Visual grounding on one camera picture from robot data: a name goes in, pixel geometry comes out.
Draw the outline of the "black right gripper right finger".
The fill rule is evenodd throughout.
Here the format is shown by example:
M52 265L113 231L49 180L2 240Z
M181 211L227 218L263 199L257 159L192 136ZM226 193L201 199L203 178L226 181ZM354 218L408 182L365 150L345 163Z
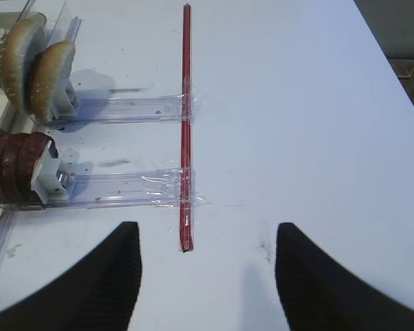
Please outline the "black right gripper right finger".
M414 310L356 277L293 223L277 229L275 280L291 330L414 330Z

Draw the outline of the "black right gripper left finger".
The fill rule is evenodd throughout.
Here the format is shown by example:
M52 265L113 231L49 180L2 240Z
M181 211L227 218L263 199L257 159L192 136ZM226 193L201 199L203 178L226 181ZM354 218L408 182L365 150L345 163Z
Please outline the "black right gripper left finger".
M120 223L61 276L0 311L0 330L127 330L141 276L139 226Z

